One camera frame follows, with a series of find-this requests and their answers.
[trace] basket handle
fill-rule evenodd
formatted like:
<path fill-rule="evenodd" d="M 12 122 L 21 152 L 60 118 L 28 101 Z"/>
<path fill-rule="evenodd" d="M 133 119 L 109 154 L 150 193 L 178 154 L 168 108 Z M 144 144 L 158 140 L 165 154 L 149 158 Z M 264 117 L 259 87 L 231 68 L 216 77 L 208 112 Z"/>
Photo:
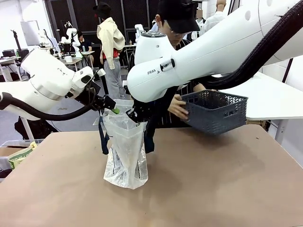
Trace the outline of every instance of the basket handle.
<path fill-rule="evenodd" d="M 239 112 L 239 110 L 229 110 L 229 111 L 226 111 L 226 112 L 224 112 L 224 118 L 228 118 L 228 117 L 234 116 L 238 112 Z"/>

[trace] person in background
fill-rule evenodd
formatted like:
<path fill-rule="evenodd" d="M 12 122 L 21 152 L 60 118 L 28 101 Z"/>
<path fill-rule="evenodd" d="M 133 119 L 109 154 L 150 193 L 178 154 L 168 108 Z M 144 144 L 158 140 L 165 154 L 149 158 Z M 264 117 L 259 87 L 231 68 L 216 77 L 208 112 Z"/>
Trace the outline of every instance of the person in background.
<path fill-rule="evenodd" d="M 223 13 L 225 6 L 226 6 L 226 0 L 217 0 L 217 11 L 213 16 L 209 17 L 205 21 L 202 34 L 212 29 L 214 26 L 216 26 L 218 23 L 220 23 L 227 17 Z"/>
<path fill-rule="evenodd" d="M 83 38 L 83 33 L 82 32 L 78 32 L 78 36 L 79 36 L 79 41 L 80 41 L 80 51 L 92 51 L 92 45 L 91 45 L 91 41 L 88 39 L 84 39 Z M 90 55 L 91 58 L 91 62 L 94 64 L 94 57 L 93 55 Z"/>
<path fill-rule="evenodd" d="M 188 3 L 186 0 L 160 0 L 158 5 L 158 14 L 156 23 L 159 32 L 167 35 L 170 44 L 179 50 L 190 43 L 183 37 L 192 31 L 200 31 L 195 20 L 195 4 Z M 129 70 L 134 66 L 134 53 L 131 55 Z M 181 100 L 182 95 L 192 92 L 205 90 L 202 84 L 195 80 L 189 82 L 175 94 L 167 113 L 157 122 L 157 128 L 180 128 L 188 127 L 181 120 L 186 120 L 188 112 L 183 108 L 186 103 Z"/>
<path fill-rule="evenodd" d="M 151 28 L 151 30 L 149 30 L 149 32 L 157 32 L 158 31 L 158 25 L 157 25 L 157 23 L 156 23 L 156 20 L 153 20 L 152 21 L 152 28 Z"/>
<path fill-rule="evenodd" d="M 102 20 L 97 28 L 97 37 L 102 42 L 100 61 L 106 72 L 108 94 L 112 99 L 124 99 L 119 53 L 125 46 L 125 38 L 111 18 L 111 7 L 108 4 L 99 2 L 93 9 Z"/>
<path fill-rule="evenodd" d="M 206 20 L 203 17 L 202 18 L 198 18 L 196 20 L 196 22 L 197 22 L 197 24 L 198 24 L 198 26 L 200 28 L 200 31 L 198 31 L 198 32 L 192 32 L 192 34 L 191 34 L 192 41 L 195 41 L 197 38 L 199 38 L 202 35 L 202 31 L 203 31 L 203 27 L 204 27 L 205 21 Z"/>

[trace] red shirt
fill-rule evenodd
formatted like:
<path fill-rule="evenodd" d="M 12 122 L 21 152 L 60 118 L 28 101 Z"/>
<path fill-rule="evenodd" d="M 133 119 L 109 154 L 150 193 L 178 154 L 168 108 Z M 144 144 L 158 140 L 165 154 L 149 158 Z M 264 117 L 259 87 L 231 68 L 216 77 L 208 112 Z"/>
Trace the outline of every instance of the red shirt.
<path fill-rule="evenodd" d="M 117 51 L 117 49 L 114 48 L 114 55 L 113 55 L 113 58 L 117 58 L 119 56 L 119 53 Z"/>

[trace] green object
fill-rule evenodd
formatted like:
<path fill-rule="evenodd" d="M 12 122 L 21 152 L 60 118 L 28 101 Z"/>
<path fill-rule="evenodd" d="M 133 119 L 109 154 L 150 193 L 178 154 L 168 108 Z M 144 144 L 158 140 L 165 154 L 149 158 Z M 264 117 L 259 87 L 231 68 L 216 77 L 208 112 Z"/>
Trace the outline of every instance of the green object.
<path fill-rule="evenodd" d="M 116 109 L 113 109 L 112 112 L 114 112 L 115 114 L 119 114 L 120 110 L 118 108 L 116 108 Z"/>

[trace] table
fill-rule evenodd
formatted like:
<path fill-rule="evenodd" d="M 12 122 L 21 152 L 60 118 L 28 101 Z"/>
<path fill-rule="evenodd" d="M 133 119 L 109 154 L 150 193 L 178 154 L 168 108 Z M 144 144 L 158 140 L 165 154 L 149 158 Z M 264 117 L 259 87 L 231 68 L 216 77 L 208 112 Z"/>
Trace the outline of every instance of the table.
<path fill-rule="evenodd" d="M 247 82 L 227 90 L 229 94 L 248 97 L 248 120 L 281 120 L 276 140 L 281 144 L 289 119 L 303 118 L 303 92 L 258 72 Z"/>
<path fill-rule="evenodd" d="M 52 133 L 0 185 L 0 226 L 290 227 L 303 224 L 303 170 L 260 126 L 218 137 L 160 129 L 149 180 L 103 180 L 100 135 Z"/>
<path fill-rule="evenodd" d="M 126 58 L 127 58 L 127 65 L 129 65 L 129 58 L 128 58 L 128 52 L 127 50 L 135 50 L 136 49 L 137 44 L 133 44 L 133 45 L 125 45 L 125 52 L 126 52 Z"/>
<path fill-rule="evenodd" d="M 18 60 L 20 57 L 13 57 L 13 58 L 8 58 L 8 59 L 2 59 L 2 60 L 0 60 L 0 70 L 1 70 L 1 73 L 2 73 L 2 75 L 3 75 L 3 77 L 4 77 L 4 80 L 5 80 L 5 82 L 9 82 L 8 81 L 8 79 L 5 77 L 5 75 L 4 75 L 4 72 L 3 72 L 3 70 L 2 70 L 2 66 L 1 66 L 1 64 L 14 64 L 15 66 L 16 66 L 16 69 L 17 69 L 17 74 L 18 74 L 18 76 L 19 76 L 19 78 L 20 78 L 20 81 L 23 81 L 22 80 L 22 77 L 21 77 L 21 74 L 20 74 L 20 72 L 18 71 L 18 66 L 17 66 L 17 63 L 16 63 L 16 60 Z"/>
<path fill-rule="evenodd" d="M 91 55 L 92 53 L 94 53 L 94 51 L 86 51 L 86 52 L 81 52 L 83 56 L 89 56 Z M 91 57 L 89 57 L 90 59 L 90 63 L 91 63 L 91 69 L 94 70 L 94 66 L 93 66 L 93 62 L 91 60 Z"/>
<path fill-rule="evenodd" d="M 82 58 L 73 58 L 72 62 L 66 62 L 65 59 L 60 59 L 61 62 L 64 63 L 64 65 L 75 65 L 76 72 L 78 71 L 77 63 L 82 61 Z"/>

